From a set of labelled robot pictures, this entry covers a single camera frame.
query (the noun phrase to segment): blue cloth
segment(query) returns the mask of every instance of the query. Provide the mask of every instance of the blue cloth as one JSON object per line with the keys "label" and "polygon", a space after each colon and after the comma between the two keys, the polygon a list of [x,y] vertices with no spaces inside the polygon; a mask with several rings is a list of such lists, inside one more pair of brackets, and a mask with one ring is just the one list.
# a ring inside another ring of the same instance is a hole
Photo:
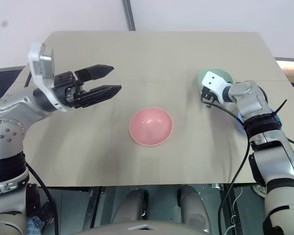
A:
{"label": "blue cloth", "polygon": [[26,223],[26,235],[42,235],[43,223],[38,216],[31,217]]}

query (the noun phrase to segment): white wall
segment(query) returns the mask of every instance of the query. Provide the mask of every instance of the white wall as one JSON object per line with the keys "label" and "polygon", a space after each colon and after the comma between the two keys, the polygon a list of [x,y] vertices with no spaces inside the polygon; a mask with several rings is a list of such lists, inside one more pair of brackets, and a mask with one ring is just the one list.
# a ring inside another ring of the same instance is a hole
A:
{"label": "white wall", "polygon": [[0,0],[0,68],[25,65],[57,30],[128,30],[122,0]]}
{"label": "white wall", "polygon": [[294,0],[131,0],[131,6],[136,30],[259,32],[273,56],[294,58]]}

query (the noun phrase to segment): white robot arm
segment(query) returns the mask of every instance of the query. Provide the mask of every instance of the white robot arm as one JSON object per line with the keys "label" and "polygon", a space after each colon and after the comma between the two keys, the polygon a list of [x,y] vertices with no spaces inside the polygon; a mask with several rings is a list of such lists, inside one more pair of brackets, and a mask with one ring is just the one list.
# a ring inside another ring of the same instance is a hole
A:
{"label": "white robot arm", "polygon": [[267,186],[265,235],[294,235],[294,151],[268,105],[264,91],[253,81],[230,84],[209,71],[201,96],[213,102],[233,102],[244,121],[254,153],[249,164],[255,181]]}
{"label": "white robot arm", "polygon": [[0,235],[25,235],[25,194],[29,180],[23,153],[23,139],[29,127],[56,110],[88,107],[108,100],[121,89],[100,86],[86,92],[82,85],[105,77],[114,68],[95,65],[54,76],[52,49],[33,44],[28,53],[33,81],[38,88],[26,87],[0,99]]}

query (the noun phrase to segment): beige tabletop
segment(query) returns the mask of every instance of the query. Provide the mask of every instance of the beige tabletop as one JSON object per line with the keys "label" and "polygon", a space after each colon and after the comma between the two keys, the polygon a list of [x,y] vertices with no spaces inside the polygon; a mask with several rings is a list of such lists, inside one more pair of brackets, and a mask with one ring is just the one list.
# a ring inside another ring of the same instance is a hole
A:
{"label": "beige tabletop", "polygon": [[[115,70],[84,88],[122,85],[109,101],[55,112],[29,129],[26,159],[47,186],[230,182],[247,139],[232,117],[200,103],[197,75],[211,67],[236,82],[256,81],[273,109],[287,98],[279,115],[294,140],[294,88],[257,33],[61,31],[46,45],[56,74],[106,64]],[[27,74],[25,67],[10,91]],[[139,145],[128,132],[132,115],[146,106],[166,109],[174,121],[159,146]],[[227,108],[237,112],[234,104]],[[236,182],[254,182],[248,162]]]}

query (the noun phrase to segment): light green bowl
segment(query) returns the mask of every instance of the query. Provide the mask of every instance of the light green bowl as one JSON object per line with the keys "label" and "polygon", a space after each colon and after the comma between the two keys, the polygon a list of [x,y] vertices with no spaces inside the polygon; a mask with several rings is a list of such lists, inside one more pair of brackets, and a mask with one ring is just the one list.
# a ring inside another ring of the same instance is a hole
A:
{"label": "light green bowl", "polygon": [[215,73],[216,75],[220,76],[220,77],[223,77],[223,79],[226,81],[226,82],[229,82],[229,83],[232,83],[233,84],[233,78],[231,77],[231,75],[222,70],[222,69],[219,69],[219,68],[209,68],[209,69],[206,69],[204,70],[203,72],[201,72],[199,75],[198,75],[198,86],[199,86],[199,91],[201,92],[202,88],[203,88],[203,85],[201,84],[202,80],[204,79],[206,73],[208,71],[211,71],[213,73]]}

